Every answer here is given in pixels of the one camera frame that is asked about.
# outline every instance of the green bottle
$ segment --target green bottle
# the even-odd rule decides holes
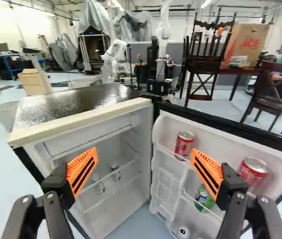
[[[208,209],[211,209],[215,205],[215,201],[213,197],[210,196],[204,184],[201,184],[199,186],[195,200]],[[196,201],[194,201],[194,204],[197,210],[199,210],[200,212],[206,212],[207,210],[204,207],[202,207],[200,204],[198,204]]]
[[[141,64],[141,57],[140,57],[140,54],[137,54],[137,63]]]

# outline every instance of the screw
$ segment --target screw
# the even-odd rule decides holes
[[[53,197],[53,194],[52,193],[49,193],[46,198],[52,198]]]
[[[265,198],[265,197],[262,197],[261,201],[264,202],[264,203],[268,203],[269,202],[269,200],[267,198]]]
[[[29,198],[25,197],[25,198],[22,199],[21,202],[22,202],[22,203],[25,203],[25,202],[28,202],[28,201],[29,201]]]
[[[238,196],[239,198],[244,198],[244,195],[241,194],[241,193],[238,193],[237,196]]]

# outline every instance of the black countertop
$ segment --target black countertop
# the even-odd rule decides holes
[[[35,124],[138,98],[140,93],[117,82],[23,98],[13,131]]]

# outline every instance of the ace logo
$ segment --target ace logo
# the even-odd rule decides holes
[[[252,36],[246,36],[243,43],[240,45],[240,49],[257,49],[260,44],[260,39],[255,39]]]

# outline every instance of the wooden chair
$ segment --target wooden chair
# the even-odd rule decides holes
[[[255,92],[240,123],[244,123],[247,116],[252,112],[253,108],[257,108],[259,111],[254,121],[258,120],[262,111],[266,111],[276,116],[268,130],[271,131],[277,119],[282,114],[282,99],[280,98],[276,89],[276,86],[282,84],[282,79],[273,80],[271,72],[282,72],[282,64],[267,61],[262,63],[261,73],[256,80]]]
[[[185,99],[185,107],[188,105],[189,100],[204,100],[204,101],[210,101],[213,97],[213,91],[216,83],[216,78],[220,70],[221,62],[224,58],[224,53],[226,50],[226,46],[229,42],[232,27],[234,25],[234,20],[236,14],[234,14],[234,18],[232,21],[226,22],[226,23],[218,23],[220,18],[220,11],[219,9],[217,18],[214,22],[208,24],[207,22],[201,22],[197,20],[197,13],[195,14],[194,24],[193,24],[193,30],[191,35],[191,41],[189,43],[188,36],[186,37],[186,40],[184,40],[184,60],[182,63],[182,77],[181,77],[181,92],[180,92],[180,98],[182,96],[182,90],[185,82],[185,75],[186,71],[190,72],[190,79],[189,84],[187,87],[186,92],[186,99]],[[209,42],[209,38],[207,37],[205,40],[205,44],[202,43],[202,32],[194,32],[194,29],[196,26],[204,27],[206,30],[213,29],[214,33],[212,35],[211,41]],[[219,51],[220,46],[220,40],[222,38],[222,34],[216,35],[216,31],[220,27],[230,27],[230,30],[227,34],[227,37],[225,39],[225,42],[223,44],[223,48]],[[200,74],[207,74],[210,75],[206,80],[202,80],[200,77]],[[197,87],[192,93],[192,83],[194,76],[197,76],[197,78],[200,81],[200,86]],[[212,88],[211,92],[209,93],[205,87],[205,84],[210,80],[212,81]],[[196,92],[203,88],[205,91],[205,95],[198,95]]]

